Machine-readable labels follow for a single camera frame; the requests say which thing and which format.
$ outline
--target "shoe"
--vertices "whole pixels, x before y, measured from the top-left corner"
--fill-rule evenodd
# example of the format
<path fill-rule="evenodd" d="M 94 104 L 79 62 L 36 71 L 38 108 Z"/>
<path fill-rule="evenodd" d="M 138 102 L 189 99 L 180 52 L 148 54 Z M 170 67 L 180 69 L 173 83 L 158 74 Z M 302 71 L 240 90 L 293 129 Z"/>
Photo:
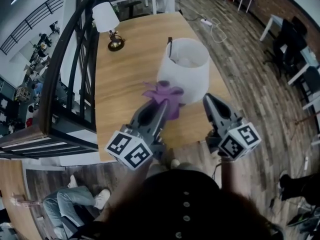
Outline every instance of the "shoe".
<path fill-rule="evenodd" d="M 76 188 L 76 187 L 78 187 L 78 184 L 77 184 L 75 176 L 72 174 L 70 176 L 70 183 L 68 184 L 68 188 L 72 189 L 72 188 Z"/>
<path fill-rule="evenodd" d="M 284 188 L 281 187 L 280 185 L 280 179 L 284 176 L 284 175 L 288 175 L 288 172 L 286 170 L 282 171 L 281 174 L 280 174 L 280 177 L 279 177 L 279 181 L 278 181 L 278 184 L 277 184 L 277 187 L 279 189 L 279 194 L 280 194 L 280 199 L 282 197 L 282 194 L 284 192 Z"/>
<path fill-rule="evenodd" d="M 95 205 L 94 207 L 102 210 L 105 207 L 106 202 L 110 197 L 110 191 L 108 189 L 102 190 L 98 195 L 94 197 Z"/>
<path fill-rule="evenodd" d="M 175 169 L 175 168 L 177 168 L 179 165 L 180 165 L 179 160 L 174 158 L 174 159 L 171 160 L 170 168 L 171 168 L 171 169 Z"/>

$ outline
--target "brick wall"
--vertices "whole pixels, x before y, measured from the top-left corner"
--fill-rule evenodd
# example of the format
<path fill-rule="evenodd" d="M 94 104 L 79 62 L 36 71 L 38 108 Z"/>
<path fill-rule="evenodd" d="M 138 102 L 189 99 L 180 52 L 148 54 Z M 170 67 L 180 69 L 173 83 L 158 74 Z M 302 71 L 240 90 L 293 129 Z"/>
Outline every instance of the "brick wall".
<path fill-rule="evenodd" d="M 254 13 L 265 25 L 268 23 L 270 15 L 277 15 L 281 18 L 291 21 L 293 16 L 298 17 L 306 26 L 307 43 L 320 60 L 320 32 L 314 24 L 304 15 L 304 13 L 296 7 L 290 0 L 255 0 L 249 9 Z"/>

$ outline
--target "jeans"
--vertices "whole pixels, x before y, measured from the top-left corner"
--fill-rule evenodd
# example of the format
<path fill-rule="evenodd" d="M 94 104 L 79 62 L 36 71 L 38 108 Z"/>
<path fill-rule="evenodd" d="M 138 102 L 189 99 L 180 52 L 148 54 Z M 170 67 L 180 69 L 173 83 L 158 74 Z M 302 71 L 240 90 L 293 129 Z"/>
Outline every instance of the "jeans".
<path fill-rule="evenodd" d="M 43 207 L 50 218 L 54 232 L 59 239 L 71 237 L 66 233 L 61 218 L 66 216 L 77 227 L 83 226 L 83 221 L 77 215 L 74 205 L 94 206 L 96 201 L 86 186 L 62 188 L 48 195 L 43 201 Z"/>
<path fill-rule="evenodd" d="M 197 171 L 197 172 L 203 173 L 203 171 L 201 171 L 198 167 L 196 167 L 195 165 L 193 165 L 191 163 L 188 163 L 188 162 L 181 163 L 175 169 L 187 170 L 187 171 Z M 149 168 L 149 171 L 148 171 L 148 173 L 146 175 L 146 178 L 149 178 L 151 176 L 157 175 L 159 173 L 163 173 L 165 171 L 167 171 L 167 169 L 163 165 L 154 164 Z"/>

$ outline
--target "black metal railing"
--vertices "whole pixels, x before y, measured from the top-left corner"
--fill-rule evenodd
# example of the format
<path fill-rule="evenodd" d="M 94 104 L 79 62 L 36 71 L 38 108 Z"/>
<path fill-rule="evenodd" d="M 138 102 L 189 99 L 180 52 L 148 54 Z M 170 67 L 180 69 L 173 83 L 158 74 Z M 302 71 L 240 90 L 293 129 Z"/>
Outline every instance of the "black metal railing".
<path fill-rule="evenodd" d="M 95 118 L 95 74 L 99 33 L 93 27 L 92 6 L 94 0 L 83 0 L 65 26 L 57 45 L 43 83 L 38 122 L 28 128 L 0 138 L 0 158 L 45 158 L 98 151 L 98 145 L 71 136 L 52 123 L 57 118 L 62 124 L 71 124 L 79 130 L 96 132 Z M 57 99 L 57 85 L 67 47 L 73 34 L 76 33 L 77 45 L 70 70 L 66 101 Z M 74 110 L 74 82 L 77 63 L 82 60 L 81 89 L 78 111 Z"/>
<path fill-rule="evenodd" d="M 64 0 L 47 0 L 37 9 L 31 12 L 8 36 L 1 45 L 0 50 L 7 55 L 10 50 L 24 37 L 35 25 L 41 22 L 47 16 L 53 14 L 63 6 Z"/>

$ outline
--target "power strip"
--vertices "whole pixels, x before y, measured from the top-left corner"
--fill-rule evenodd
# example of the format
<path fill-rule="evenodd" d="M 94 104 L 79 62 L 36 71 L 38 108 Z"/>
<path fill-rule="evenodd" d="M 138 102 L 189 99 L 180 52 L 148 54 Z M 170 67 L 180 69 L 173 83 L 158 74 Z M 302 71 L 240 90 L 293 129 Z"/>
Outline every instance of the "power strip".
<path fill-rule="evenodd" d="M 208 26 L 212 26 L 212 23 L 204 18 L 200 19 L 200 21 Z"/>

